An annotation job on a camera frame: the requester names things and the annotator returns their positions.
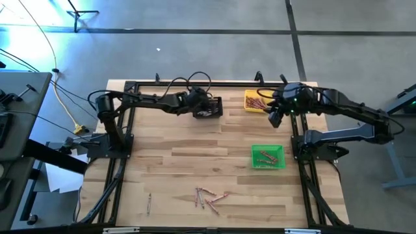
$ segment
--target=yellow bin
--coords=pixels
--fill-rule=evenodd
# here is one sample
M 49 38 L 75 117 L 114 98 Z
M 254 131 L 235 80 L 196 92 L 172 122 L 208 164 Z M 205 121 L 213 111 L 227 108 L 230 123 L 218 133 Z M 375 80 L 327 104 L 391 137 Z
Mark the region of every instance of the yellow bin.
M 271 91 L 271 90 L 262 90 L 261 93 L 265 96 L 270 96 L 270 97 L 273 95 L 273 91 Z M 261 99 L 263 101 L 263 103 L 265 103 L 265 104 L 270 103 L 271 101 L 273 101 L 272 98 L 261 97 L 259 94 L 257 94 L 256 90 L 246 90 L 244 92 L 244 109 L 246 111 L 250 111 L 250 112 L 265 113 L 262 109 L 247 107 L 247 98 Z

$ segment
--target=green tray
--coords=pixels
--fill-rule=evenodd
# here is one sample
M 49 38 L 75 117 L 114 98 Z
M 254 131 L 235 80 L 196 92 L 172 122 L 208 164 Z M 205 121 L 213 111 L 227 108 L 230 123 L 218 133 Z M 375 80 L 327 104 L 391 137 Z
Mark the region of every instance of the green tray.
M 261 151 L 265 151 L 278 161 L 275 165 L 267 164 L 265 162 L 257 162 L 258 159 L 271 161 L 268 157 L 261 154 Z M 257 169 L 283 169 L 286 168 L 285 164 L 285 152 L 283 146 L 280 145 L 253 145 L 252 146 L 252 165 Z

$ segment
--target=yellow cable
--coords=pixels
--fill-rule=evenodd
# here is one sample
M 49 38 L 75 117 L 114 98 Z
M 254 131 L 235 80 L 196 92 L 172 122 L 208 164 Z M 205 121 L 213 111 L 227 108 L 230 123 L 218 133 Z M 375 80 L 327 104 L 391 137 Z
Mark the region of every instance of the yellow cable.
M 32 20 L 35 22 L 35 24 L 38 26 L 38 28 L 40 29 L 40 31 L 42 32 L 42 34 L 45 36 L 45 39 L 47 40 L 51 50 L 52 50 L 52 54 L 53 54 L 53 60 L 55 61 L 55 69 L 57 69 L 57 57 L 55 56 L 55 51 L 53 50 L 53 47 L 51 45 L 51 42 L 49 41 L 49 39 L 47 38 L 45 32 L 42 30 L 42 28 L 39 26 L 38 22 L 36 22 L 36 20 L 33 18 L 32 14 L 26 9 L 26 6 L 20 1 L 20 4 L 22 5 L 22 7 L 26 10 L 26 12 L 31 16 Z M 73 116 L 71 115 L 71 113 L 69 112 L 69 110 L 66 108 L 65 104 L 62 102 L 62 100 L 60 99 L 58 92 L 57 92 L 57 83 L 58 83 L 58 73 L 55 72 L 55 82 L 53 85 L 53 91 L 59 101 L 59 103 L 62 105 L 62 107 L 64 107 L 66 114 L 68 114 L 68 116 L 72 119 L 73 124 L 75 124 L 75 129 L 79 128 L 80 125 L 75 121 L 75 119 L 73 118 Z

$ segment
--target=desk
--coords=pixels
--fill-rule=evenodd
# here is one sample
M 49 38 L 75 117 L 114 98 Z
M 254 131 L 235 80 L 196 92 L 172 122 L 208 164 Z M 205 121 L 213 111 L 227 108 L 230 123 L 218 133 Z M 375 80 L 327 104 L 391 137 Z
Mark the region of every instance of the desk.
M 122 91 L 124 83 L 110 80 L 107 89 Z M 284 118 L 274 129 L 266 114 L 246 112 L 246 89 L 256 88 L 211 87 L 214 96 L 222 97 L 224 115 L 219 119 L 196 120 L 191 114 L 175 116 L 161 110 L 136 110 L 132 129 L 135 142 L 124 175 L 117 226 L 307 227 L 298 165 L 291 150 L 290 118 Z M 161 95 L 165 90 L 166 87 L 140 87 L 145 94 Z M 170 89 L 179 91 L 184 88 Z M 327 130 L 323 115 L 310 114 L 307 120 L 310 129 Z M 97 132 L 105 132 L 101 124 Z M 251 169 L 252 144 L 283 145 L 286 169 Z M 108 159 L 98 159 L 87 170 L 79 219 L 101 196 L 108 163 Z M 327 162 L 316 164 L 322 196 L 348 223 L 337 172 Z M 220 216 L 209 207 L 195 208 L 195 187 L 230 194 L 216 203 Z M 151 212 L 146 216 L 149 193 Z M 316 203 L 311 201 L 318 220 Z M 111 207 L 112 197 L 107 214 Z
M 0 72 L 0 88 L 6 93 L 19 94 L 26 88 L 26 84 L 37 90 L 23 95 L 22 102 L 11 103 L 10 110 L 38 114 L 51 78 L 50 73 Z M 30 114 L 14 114 L 14 125 L 10 129 L 5 145 L 0 149 L 0 161 L 9 161 L 2 163 L 10 164 L 11 160 L 17 160 L 13 162 L 7 175 L 8 178 L 13 179 L 12 199 L 8 207 L 0 211 L 0 230 L 10 229 L 33 167 L 33 158 L 18 158 L 21 157 L 35 119 L 36 117 Z

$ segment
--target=wood grain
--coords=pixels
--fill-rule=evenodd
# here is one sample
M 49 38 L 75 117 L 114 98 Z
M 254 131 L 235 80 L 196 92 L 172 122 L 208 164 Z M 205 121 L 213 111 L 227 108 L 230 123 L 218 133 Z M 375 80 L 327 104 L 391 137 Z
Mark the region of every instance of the wood grain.
M 122 91 L 124 83 L 110 80 L 107 89 Z M 196 120 L 191 114 L 175 116 L 161 110 L 136 110 L 132 129 L 135 143 L 125 171 L 118 226 L 307 226 L 298 165 L 291 150 L 290 119 L 284 118 L 280 127 L 274 129 L 266 114 L 246 112 L 243 109 L 246 89 L 255 88 L 212 87 L 211 93 L 221 96 L 224 105 L 223 117 L 215 120 Z M 140 91 L 162 94 L 165 87 L 141 87 Z M 178 91 L 183 88 L 170 89 Z M 310 129 L 327 130 L 323 115 L 308 114 L 307 120 Z M 97 132 L 104 132 L 100 123 Z M 286 169 L 252 169 L 253 144 L 283 145 Z M 79 218 L 100 197 L 108 161 L 98 159 L 86 172 Z M 317 162 L 317 171 L 322 195 L 339 218 L 348 223 L 337 172 L 326 162 Z M 215 203 L 219 216 L 208 207 L 195 208 L 195 187 L 230 194 Z M 152 193 L 151 214 L 146 216 L 149 193 Z M 311 203 L 317 220 L 313 198 Z

